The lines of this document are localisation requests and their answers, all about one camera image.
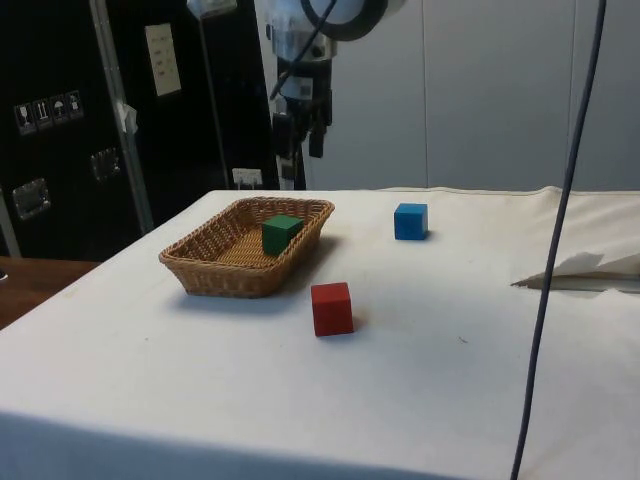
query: red cube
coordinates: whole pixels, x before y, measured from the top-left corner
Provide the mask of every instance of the red cube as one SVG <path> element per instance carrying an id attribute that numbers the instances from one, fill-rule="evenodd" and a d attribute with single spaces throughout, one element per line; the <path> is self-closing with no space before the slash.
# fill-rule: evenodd
<path id="1" fill-rule="evenodd" d="M 351 296 L 346 283 L 311 287 L 316 337 L 353 333 Z"/>

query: blue cube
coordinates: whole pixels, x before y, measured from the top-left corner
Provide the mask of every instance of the blue cube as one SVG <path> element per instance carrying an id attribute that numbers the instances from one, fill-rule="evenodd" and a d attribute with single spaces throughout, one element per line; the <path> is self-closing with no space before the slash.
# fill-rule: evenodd
<path id="1" fill-rule="evenodd" d="M 394 217 L 396 240 L 424 240 L 427 238 L 429 216 L 426 205 L 401 203 Z"/>

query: floor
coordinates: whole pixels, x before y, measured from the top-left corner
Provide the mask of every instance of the floor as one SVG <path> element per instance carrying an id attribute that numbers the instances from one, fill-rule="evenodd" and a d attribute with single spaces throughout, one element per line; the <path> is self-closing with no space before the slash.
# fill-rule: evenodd
<path id="1" fill-rule="evenodd" d="M 99 263 L 0 257 L 0 330 L 96 268 Z"/>

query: white wall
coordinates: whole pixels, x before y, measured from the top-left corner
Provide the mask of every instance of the white wall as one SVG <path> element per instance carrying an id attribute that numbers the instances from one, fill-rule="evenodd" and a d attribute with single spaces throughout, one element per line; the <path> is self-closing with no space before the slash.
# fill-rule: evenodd
<path id="1" fill-rule="evenodd" d="M 578 0 L 572 128 L 584 86 L 597 0 Z M 609 0 L 600 62 L 576 171 L 582 190 L 640 190 L 640 2 Z"/>
<path id="2" fill-rule="evenodd" d="M 596 7 L 408 0 L 370 36 L 341 46 L 334 126 L 325 158 L 306 162 L 309 188 L 560 184 Z M 638 25 L 638 0 L 609 0 L 577 188 L 640 189 Z M 273 79 L 273 56 L 265 59 Z"/>

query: wooden block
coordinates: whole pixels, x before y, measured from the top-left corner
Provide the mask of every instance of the wooden block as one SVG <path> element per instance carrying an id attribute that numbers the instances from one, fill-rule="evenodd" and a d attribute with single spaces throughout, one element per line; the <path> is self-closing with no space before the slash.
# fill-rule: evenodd
<path id="1" fill-rule="evenodd" d="M 277 257 L 302 230 L 304 222 L 296 217 L 276 215 L 262 224 L 262 249 L 266 255 Z"/>
<path id="2" fill-rule="evenodd" d="M 316 337 L 353 333 L 351 295 L 346 283 L 311 287 Z"/>
<path id="3" fill-rule="evenodd" d="M 425 204 L 401 203 L 394 215 L 396 240 L 424 240 L 429 230 Z"/>

